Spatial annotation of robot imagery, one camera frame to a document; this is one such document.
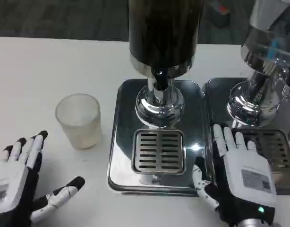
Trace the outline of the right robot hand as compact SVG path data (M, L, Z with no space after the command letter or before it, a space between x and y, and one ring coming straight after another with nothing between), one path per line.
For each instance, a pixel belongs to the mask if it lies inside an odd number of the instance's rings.
M213 125L215 180L207 178L205 159L197 157L192 180L197 195L230 227L273 225L276 189L267 159L241 132Z

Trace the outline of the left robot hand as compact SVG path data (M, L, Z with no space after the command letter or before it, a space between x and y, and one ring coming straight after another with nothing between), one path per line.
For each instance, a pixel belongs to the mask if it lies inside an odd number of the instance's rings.
M47 131L19 138L0 154L0 227L30 227L57 211L84 186L75 177L51 194L35 199Z

